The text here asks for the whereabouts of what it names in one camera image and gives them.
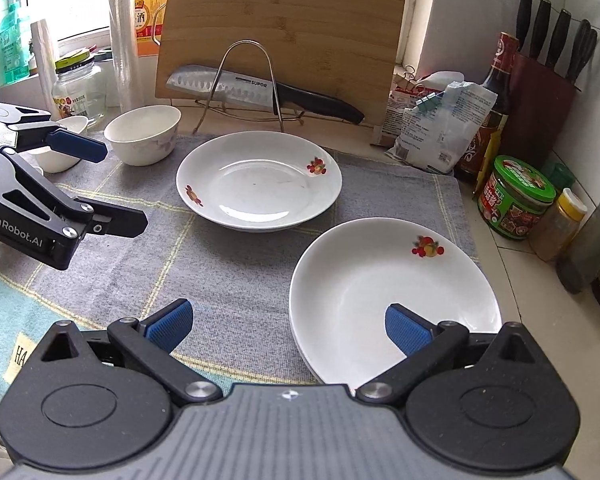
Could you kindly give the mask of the white food packet bag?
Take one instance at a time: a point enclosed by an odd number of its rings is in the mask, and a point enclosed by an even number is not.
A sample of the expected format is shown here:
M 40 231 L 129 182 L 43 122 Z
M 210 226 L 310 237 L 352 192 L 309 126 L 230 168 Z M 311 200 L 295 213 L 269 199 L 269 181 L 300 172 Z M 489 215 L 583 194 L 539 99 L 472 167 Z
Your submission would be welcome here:
M 402 112 L 400 134 L 387 155 L 401 164 L 448 174 L 495 101 L 496 94 L 481 84 L 452 81 Z

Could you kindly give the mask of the orange cooking oil jug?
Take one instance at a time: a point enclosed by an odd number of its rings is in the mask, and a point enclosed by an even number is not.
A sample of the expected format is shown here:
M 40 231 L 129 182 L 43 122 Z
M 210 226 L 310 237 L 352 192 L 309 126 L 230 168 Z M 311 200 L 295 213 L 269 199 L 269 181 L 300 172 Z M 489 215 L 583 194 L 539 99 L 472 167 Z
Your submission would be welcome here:
M 166 0 L 134 0 L 138 56 L 159 53 Z

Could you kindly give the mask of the yellow lid spice jar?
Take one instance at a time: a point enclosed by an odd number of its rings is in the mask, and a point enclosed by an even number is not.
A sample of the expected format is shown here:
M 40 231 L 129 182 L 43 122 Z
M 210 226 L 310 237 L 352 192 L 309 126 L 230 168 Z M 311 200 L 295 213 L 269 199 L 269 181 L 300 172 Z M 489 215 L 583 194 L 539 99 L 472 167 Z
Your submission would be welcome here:
M 531 230 L 528 243 L 541 260 L 554 260 L 580 229 L 588 207 L 570 188 L 564 188 L 556 202 Z

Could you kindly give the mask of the green dish soap bottle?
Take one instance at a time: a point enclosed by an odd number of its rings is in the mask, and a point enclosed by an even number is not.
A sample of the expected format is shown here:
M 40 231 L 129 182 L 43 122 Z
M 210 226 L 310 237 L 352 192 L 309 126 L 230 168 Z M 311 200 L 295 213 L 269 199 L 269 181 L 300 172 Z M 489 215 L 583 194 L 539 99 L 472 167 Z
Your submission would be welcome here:
M 0 24 L 0 46 L 5 84 L 13 84 L 29 76 L 29 58 L 23 47 L 20 0 L 4 0 Z

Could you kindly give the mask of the green lid sauce jar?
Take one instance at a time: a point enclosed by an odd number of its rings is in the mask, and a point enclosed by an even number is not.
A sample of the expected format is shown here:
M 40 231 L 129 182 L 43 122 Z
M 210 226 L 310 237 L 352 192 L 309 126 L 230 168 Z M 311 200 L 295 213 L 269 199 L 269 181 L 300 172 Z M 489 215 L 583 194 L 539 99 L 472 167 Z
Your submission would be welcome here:
M 510 240 L 525 240 L 556 196 L 554 185 L 538 170 L 515 157 L 498 155 L 477 206 L 492 230 Z

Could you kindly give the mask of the white plate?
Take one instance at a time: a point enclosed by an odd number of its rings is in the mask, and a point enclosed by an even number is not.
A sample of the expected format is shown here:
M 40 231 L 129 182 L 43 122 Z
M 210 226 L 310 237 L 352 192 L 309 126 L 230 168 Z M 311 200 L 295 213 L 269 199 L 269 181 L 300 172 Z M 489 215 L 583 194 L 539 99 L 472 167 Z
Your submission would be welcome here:
M 344 222 L 314 240 L 290 282 L 291 331 L 312 374 L 356 389 L 400 362 L 385 329 L 390 304 L 473 333 L 503 324 L 482 271 L 441 234 L 395 218 Z

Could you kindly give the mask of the grey checked table cloth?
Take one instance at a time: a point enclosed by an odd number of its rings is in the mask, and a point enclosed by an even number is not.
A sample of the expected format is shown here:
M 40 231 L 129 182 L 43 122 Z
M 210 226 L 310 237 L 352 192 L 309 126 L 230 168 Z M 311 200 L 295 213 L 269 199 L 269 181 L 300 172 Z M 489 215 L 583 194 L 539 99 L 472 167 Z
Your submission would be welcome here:
M 324 214 L 265 234 L 222 228 L 196 216 L 175 187 L 178 166 L 199 144 L 182 136 L 149 167 L 109 157 L 54 177 L 70 195 L 141 209 L 148 226 L 137 238 L 89 236 L 65 271 L 0 243 L 0 400 L 53 322 L 102 330 L 178 298 L 195 310 L 194 329 L 175 352 L 186 364 L 225 387 L 309 382 L 291 336 L 288 289 L 302 252 L 323 232 L 358 218 L 400 218 L 476 254 L 457 180 L 341 153 L 342 190 Z

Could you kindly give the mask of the clear glass jar green lid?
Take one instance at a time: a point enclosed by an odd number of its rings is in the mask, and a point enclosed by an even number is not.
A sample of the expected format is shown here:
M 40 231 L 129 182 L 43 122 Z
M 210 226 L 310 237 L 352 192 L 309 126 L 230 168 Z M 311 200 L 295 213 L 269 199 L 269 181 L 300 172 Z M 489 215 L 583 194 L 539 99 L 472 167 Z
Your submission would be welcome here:
M 52 98 L 61 118 L 82 116 L 97 125 L 106 114 L 106 80 L 87 48 L 73 50 L 55 62 Z

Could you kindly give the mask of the white plate centre fruit print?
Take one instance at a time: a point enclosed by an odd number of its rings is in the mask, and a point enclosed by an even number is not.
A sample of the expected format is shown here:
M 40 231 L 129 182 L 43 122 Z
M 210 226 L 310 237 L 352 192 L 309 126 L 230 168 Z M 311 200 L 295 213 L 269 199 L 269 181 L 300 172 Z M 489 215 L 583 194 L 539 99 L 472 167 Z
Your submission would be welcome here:
M 281 231 L 315 219 L 342 189 L 324 148 L 292 134 L 245 131 L 218 136 L 182 160 L 175 185 L 186 206 L 224 228 Z

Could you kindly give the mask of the dark red knife block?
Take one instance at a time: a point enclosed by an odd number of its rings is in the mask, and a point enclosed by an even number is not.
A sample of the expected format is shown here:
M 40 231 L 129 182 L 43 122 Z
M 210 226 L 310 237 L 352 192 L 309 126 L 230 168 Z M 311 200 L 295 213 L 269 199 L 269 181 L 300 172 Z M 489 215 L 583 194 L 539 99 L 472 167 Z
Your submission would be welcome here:
M 551 18 L 550 0 L 520 0 L 516 52 L 509 93 L 509 118 L 500 153 L 539 167 L 565 127 L 578 88 L 576 82 L 597 46 L 587 20 L 569 36 L 571 13 Z

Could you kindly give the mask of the soy sauce bottle red label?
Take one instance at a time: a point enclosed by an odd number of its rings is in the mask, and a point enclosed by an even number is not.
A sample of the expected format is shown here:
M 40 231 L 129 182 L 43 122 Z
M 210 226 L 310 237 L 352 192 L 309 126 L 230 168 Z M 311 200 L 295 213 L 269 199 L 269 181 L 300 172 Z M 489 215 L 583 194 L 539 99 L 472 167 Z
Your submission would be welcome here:
M 501 32 L 489 73 L 482 86 L 496 94 L 496 101 L 472 138 L 464 155 L 454 168 L 454 176 L 465 182 L 476 182 L 486 163 L 492 136 L 500 134 L 508 118 L 509 81 L 518 39 Z

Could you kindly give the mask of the bamboo cutting board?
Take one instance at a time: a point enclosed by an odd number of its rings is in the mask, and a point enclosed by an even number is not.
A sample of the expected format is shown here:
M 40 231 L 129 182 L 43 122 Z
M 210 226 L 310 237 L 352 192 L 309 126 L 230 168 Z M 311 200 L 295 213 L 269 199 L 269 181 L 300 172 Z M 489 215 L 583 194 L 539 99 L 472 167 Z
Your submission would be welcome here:
M 224 65 L 347 102 L 385 118 L 405 0 L 168 0 L 155 95 L 186 64 Z

